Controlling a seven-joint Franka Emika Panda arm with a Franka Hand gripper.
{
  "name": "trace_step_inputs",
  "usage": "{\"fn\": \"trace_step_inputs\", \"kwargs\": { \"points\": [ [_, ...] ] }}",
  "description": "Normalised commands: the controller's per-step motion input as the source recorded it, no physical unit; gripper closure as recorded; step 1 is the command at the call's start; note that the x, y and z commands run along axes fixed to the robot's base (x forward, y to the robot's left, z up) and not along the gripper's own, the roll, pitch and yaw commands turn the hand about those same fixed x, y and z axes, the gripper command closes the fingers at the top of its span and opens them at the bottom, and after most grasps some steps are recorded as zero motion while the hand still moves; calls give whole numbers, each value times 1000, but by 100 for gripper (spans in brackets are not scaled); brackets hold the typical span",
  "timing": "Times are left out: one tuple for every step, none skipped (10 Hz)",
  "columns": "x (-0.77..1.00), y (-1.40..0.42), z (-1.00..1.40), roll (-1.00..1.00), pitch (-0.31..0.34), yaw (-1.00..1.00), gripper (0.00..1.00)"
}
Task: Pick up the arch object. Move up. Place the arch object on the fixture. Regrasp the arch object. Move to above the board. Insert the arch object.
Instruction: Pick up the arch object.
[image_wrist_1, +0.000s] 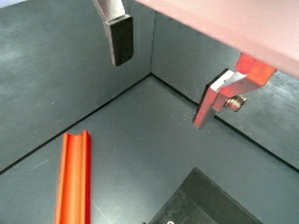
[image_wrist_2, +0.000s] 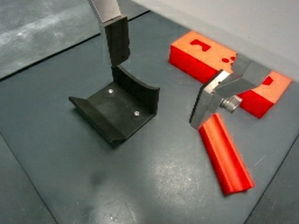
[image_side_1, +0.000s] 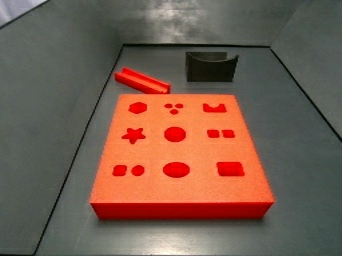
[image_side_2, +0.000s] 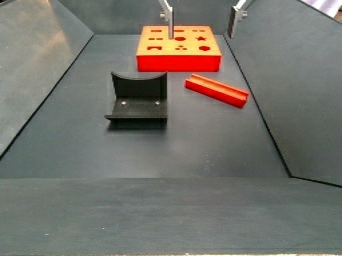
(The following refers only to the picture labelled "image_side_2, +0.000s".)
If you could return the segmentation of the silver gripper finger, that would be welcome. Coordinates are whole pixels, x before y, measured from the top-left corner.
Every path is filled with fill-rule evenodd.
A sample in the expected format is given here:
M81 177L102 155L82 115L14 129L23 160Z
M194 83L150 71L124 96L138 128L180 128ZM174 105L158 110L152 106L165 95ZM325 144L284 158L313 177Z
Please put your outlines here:
M248 16L249 0L240 0L238 3L232 7L230 21L228 35L230 38L234 37L238 22Z
M164 11L161 12L161 17L169 23L169 38L174 38L174 8L169 4L168 0L158 0Z

